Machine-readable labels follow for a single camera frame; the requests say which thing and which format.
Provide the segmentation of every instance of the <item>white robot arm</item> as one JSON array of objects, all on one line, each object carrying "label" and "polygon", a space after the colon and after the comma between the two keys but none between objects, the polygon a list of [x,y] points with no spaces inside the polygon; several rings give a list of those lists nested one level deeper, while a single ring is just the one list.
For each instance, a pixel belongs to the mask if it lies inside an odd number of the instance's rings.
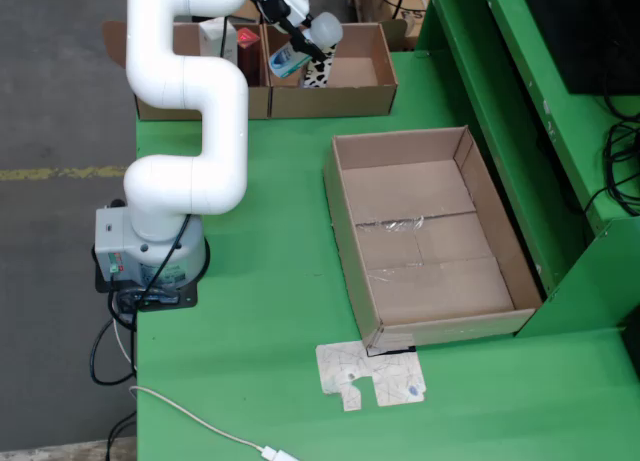
[{"label": "white robot arm", "polygon": [[[125,175],[127,207],[100,209],[95,254],[112,285],[148,287],[167,257],[187,214],[222,214],[247,187],[248,86],[242,72],[216,57],[173,52],[176,16],[228,16],[246,0],[128,0],[127,78],[134,93],[157,108],[202,113],[202,152],[195,157],[154,155]],[[292,35],[292,46],[315,59],[322,52],[297,29],[309,25],[309,0],[252,0],[265,19]],[[202,220],[192,216],[154,287],[180,288],[206,269]]]}]

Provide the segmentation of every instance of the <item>cardboard box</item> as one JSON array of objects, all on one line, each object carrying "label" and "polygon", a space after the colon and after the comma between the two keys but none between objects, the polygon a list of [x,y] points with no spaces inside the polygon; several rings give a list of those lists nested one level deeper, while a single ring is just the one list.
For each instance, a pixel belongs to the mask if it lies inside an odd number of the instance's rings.
[{"label": "cardboard box", "polygon": [[[266,26],[269,56],[289,36]],[[391,112],[398,80],[378,24],[344,24],[326,88],[301,88],[303,70],[288,78],[270,74],[272,118],[380,116]]]},{"label": "cardboard box", "polygon": [[[258,24],[233,23],[236,30],[247,28],[260,36],[260,85],[249,87],[249,119],[267,119],[269,117],[269,75],[267,70],[264,32]],[[127,24],[120,21],[106,21],[102,24],[102,36],[109,57],[121,67],[126,66]],[[200,56],[200,27],[197,23],[175,23],[173,27],[173,49],[176,54]],[[142,120],[199,120],[198,111],[180,109],[158,109],[144,101],[136,99],[138,116]]]},{"label": "cardboard box", "polygon": [[514,333],[540,307],[467,128],[338,136],[324,176],[372,354]]},{"label": "cardboard box", "polygon": [[399,0],[353,0],[358,20],[361,22],[380,22],[387,37],[391,51],[413,49],[418,42],[425,17],[422,0],[403,0],[402,8],[396,19],[392,19]]}]

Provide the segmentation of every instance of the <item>open cardboard box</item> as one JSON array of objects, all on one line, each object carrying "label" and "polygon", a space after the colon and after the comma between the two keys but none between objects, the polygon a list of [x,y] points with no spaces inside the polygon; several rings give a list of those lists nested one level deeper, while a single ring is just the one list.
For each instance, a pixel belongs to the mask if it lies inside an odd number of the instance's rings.
[{"label": "open cardboard box", "polygon": [[325,185],[371,354],[514,333],[540,307],[467,128],[338,136]]},{"label": "open cardboard box", "polygon": [[[393,63],[378,24],[344,24],[326,88],[301,88],[304,69],[287,78],[272,72],[272,118],[388,115],[398,88]],[[265,26],[269,56],[289,36]]]},{"label": "open cardboard box", "polygon": [[[260,36],[260,84],[249,86],[249,119],[269,117],[269,75],[264,44],[264,32],[258,24],[233,23],[236,30],[247,28]],[[173,26],[173,50],[183,56],[200,56],[200,27],[197,23],[175,23]],[[126,66],[127,24],[121,21],[106,21],[102,24],[102,36],[109,57],[121,67]],[[180,109],[158,109],[136,99],[138,116],[142,120],[200,120],[198,111]]]},{"label": "open cardboard box", "polygon": [[402,8],[393,19],[399,0],[350,0],[358,21],[380,22],[391,51],[414,49],[425,17],[423,0],[403,0]]}]

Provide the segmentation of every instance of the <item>bottle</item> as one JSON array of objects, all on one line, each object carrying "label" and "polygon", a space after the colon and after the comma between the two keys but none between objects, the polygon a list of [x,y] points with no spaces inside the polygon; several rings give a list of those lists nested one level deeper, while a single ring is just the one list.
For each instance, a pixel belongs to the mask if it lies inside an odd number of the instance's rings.
[{"label": "bottle", "polygon": [[[302,34],[318,48],[325,50],[342,40],[342,25],[333,14],[322,13],[311,22],[311,28]],[[311,56],[294,51],[291,43],[287,43],[269,58],[269,67],[279,78],[286,78],[310,59]]]}]

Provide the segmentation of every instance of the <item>concrete floor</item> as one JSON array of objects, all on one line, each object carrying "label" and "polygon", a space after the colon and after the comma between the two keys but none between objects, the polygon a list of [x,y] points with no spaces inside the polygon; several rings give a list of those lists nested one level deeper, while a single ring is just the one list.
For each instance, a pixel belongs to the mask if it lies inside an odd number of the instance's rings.
[{"label": "concrete floor", "polygon": [[[353,19],[345,0],[312,4]],[[135,156],[132,96],[100,32],[125,7],[0,0],[0,451],[104,439],[134,409],[126,387],[88,373],[108,319],[92,285],[94,212],[123,196],[122,169],[96,168]],[[98,365],[104,378],[127,371],[112,332]]]}]

